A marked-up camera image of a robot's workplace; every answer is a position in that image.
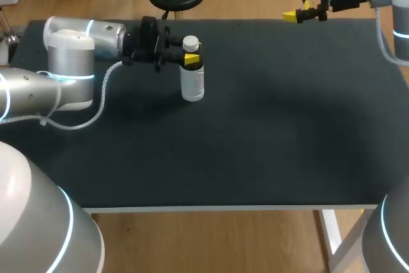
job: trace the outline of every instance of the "white cable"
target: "white cable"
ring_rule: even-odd
[[[47,74],[47,75],[53,77],[54,80],[55,80],[56,83],[57,83],[57,96],[56,96],[56,102],[54,103],[54,107],[51,109],[51,111],[48,113],[48,115],[47,115],[44,119],[42,119],[42,120],[40,121],[40,125],[45,126],[45,125],[47,124],[47,121],[46,121],[45,119],[49,119],[50,116],[52,116],[52,114],[57,110],[57,108],[58,108],[58,106],[59,106],[59,103],[60,103],[60,101],[61,101],[61,85],[60,85],[60,83],[59,83],[59,79],[58,79],[57,76],[54,75],[53,73],[40,70],[39,72],[37,72],[37,74]]]
[[[379,8],[375,8],[375,15],[376,15],[376,37],[378,39],[378,44],[379,44],[379,47],[381,48],[383,56],[389,62],[392,62],[399,66],[409,66],[409,62],[397,59],[388,53],[385,47],[385,42],[383,41],[383,37],[382,37],[381,17],[380,17]]]
[[[89,121],[87,121],[86,123],[83,123],[81,125],[77,125],[77,126],[64,126],[61,125],[55,121],[53,121],[52,119],[50,119],[48,116],[50,116],[52,113],[50,113],[48,116],[39,116],[39,115],[28,115],[28,116],[19,116],[17,118],[9,118],[7,120],[2,120],[0,121],[0,125],[2,124],[7,124],[7,123],[15,123],[16,121],[25,121],[25,120],[40,120],[40,121],[44,121],[48,124],[50,124],[53,127],[56,127],[58,129],[62,129],[62,130],[78,130],[78,129],[83,129],[87,126],[90,126],[92,123],[94,123],[95,121],[97,121],[97,119],[99,119],[99,117],[102,114],[102,111],[104,110],[104,106],[105,106],[105,94],[106,94],[106,88],[107,88],[107,83],[108,83],[108,79],[110,74],[119,66],[122,65],[122,61],[119,61],[115,64],[113,64],[113,66],[111,66],[107,72],[105,73],[104,76],[104,80],[102,81],[102,90],[101,90],[101,103],[100,103],[100,108],[98,110],[98,112],[96,113],[96,115],[94,115],[94,117],[92,119],[90,119]]]

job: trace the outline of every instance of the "cable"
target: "cable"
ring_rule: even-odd
[[[102,81],[101,103],[100,103],[99,110],[96,113],[96,115],[94,115],[94,117],[92,117],[92,119],[90,119],[86,123],[83,123],[83,124],[77,125],[77,126],[64,126],[64,125],[61,125],[61,124],[59,124],[59,123],[57,123],[57,122],[55,122],[55,121],[53,121],[52,119],[49,118],[49,116],[55,111],[55,108],[53,108],[52,112],[50,112],[49,115],[47,115],[47,116],[39,116],[39,115],[19,116],[19,117],[16,117],[16,118],[9,118],[7,120],[2,120],[2,121],[0,121],[0,125],[8,124],[8,123],[15,123],[17,121],[40,120],[41,121],[40,123],[42,125],[44,125],[43,123],[45,122],[45,123],[50,124],[53,127],[61,129],[61,130],[79,130],[79,129],[83,129],[83,128],[87,127],[87,126],[90,126],[92,123],[97,121],[97,119],[99,119],[99,117],[101,116],[102,111],[104,110],[104,107],[105,107],[105,94],[106,94],[106,89],[107,89],[107,83],[108,83],[109,76],[111,75],[111,73],[116,68],[118,68],[120,66],[122,66],[122,61],[119,61],[119,62],[113,64],[113,66],[111,66],[107,70],[107,72],[105,73],[104,80]]]
[[[165,13],[162,15],[160,19],[165,20],[167,19],[167,16],[169,15],[169,11],[165,11]]]
[[[385,47],[385,42],[383,41],[383,37],[382,37],[381,16],[380,16],[379,8],[375,8],[375,16],[376,16],[376,38],[378,39],[378,44],[379,44],[379,47],[381,48],[383,56],[386,58],[386,60],[388,60],[389,62],[392,62],[393,64],[397,64],[399,66],[409,66],[409,62],[397,59],[396,57],[391,56],[388,53]]]

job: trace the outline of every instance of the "table leg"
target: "table leg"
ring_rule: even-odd
[[[343,241],[341,241],[335,212],[333,210],[320,212],[330,273],[345,272],[357,257],[362,256],[362,232],[372,211],[364,211]]]

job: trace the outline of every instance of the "black table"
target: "black table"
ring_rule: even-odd
[[[0,140],[101,212],[374,205],[406,176],[407,87],[382,58],[373,20],[165,23],[203,43],[204,99],[182,99],[177,66],[136,64],[113,73],[92,126],[27,121],[0,127]],[[47,69],[43,25],[30,23],[13,66]],[[111,64],[96,62],[92,108],[53,118],[92,117]]]

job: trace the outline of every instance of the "yellow and black tape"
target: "yellow and black tape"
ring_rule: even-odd
[[[309,0],[302,0],[302,7],[303,9],[308,10],[311,7]]]

